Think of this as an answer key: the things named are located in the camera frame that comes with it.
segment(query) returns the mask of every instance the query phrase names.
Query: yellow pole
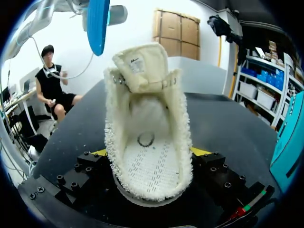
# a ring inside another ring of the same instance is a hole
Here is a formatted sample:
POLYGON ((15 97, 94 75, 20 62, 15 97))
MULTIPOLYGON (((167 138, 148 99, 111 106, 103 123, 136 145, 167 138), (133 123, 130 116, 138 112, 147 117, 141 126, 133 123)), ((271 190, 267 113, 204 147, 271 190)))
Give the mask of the yellow pole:
MULTIPOLYGON (((236 73, 236 71, 237 71, 237 63, 238 63, 238 45, 236 44, 236 56, 235 56, 235 63, 234 63, 234 70, 233 70, 233 72, 234 72, 234 74, 236 73)), ((233 86, 234 86, 234 84, 235 84, 235 82, 236 82, 236 76, 233 74, 233 76, 232 76, 232 82, 231 82, 231 87, 230 87, 230 92, 229 92, 229 98, 231 98, 232 97, 232 91, 233 91, 233 86)))
POLYGON ((219 37, 219 50, 218 50, 218 67, 220 65, 220 57, 222 54, 222 36, 219 37))

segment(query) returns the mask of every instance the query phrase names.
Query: black shorts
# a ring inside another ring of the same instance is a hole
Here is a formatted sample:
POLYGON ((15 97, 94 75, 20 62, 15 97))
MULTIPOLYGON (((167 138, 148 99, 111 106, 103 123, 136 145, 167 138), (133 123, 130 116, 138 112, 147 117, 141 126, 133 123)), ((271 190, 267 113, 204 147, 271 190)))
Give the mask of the black shorts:
POLYGON ((52 116, 54 117, 54 119, 57 120, 57 115, 54 112, 56 105, 61 104, 65 108, 66 113, 68 113, 73 108, 72 102, 73 102, 75 96, 76 96, 75 94, 63 93, 62 95, 60 95, 56 98, 56 103, 53 107, 50 108, 46 104, 47 111, 49 113, 52 113, 52 116))

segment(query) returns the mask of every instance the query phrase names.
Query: teal machine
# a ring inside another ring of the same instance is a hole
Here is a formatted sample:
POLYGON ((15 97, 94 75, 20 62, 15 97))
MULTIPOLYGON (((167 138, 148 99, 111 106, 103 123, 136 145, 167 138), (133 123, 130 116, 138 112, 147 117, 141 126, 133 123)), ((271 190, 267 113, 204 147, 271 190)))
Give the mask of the teal machine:
POLYGON ((295 179, 304 148, 304 91, 291 97, 286 118, 277 134, 270 172, 282 192, 295 179))

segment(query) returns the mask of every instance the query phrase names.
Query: black sleeveless shirt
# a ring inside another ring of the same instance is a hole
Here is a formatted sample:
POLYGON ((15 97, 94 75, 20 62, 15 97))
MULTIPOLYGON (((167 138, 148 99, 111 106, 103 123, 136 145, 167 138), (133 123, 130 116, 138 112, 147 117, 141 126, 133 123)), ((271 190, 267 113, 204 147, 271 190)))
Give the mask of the black sleeveless shirt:
MULTIPOLYGON (((50 71, 59 76, 61 65, 54 65, 49 68, 50 71)), ((41 85, 41 92, 46 99, 58 99, 62 95, 60 79, 52 76, 44 67, 38 71, 35 76, 41 85)))

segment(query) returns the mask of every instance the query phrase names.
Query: shoe tongue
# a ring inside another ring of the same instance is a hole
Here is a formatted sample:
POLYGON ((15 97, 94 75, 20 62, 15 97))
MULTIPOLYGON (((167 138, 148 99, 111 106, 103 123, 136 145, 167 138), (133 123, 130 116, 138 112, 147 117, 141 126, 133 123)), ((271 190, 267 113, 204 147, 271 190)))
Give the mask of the shoe tongue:
POLYGON ((113 57, 132 93, 155 93, 162 90, 168 75, 165 49, 159 43, 133 47, 113 57))

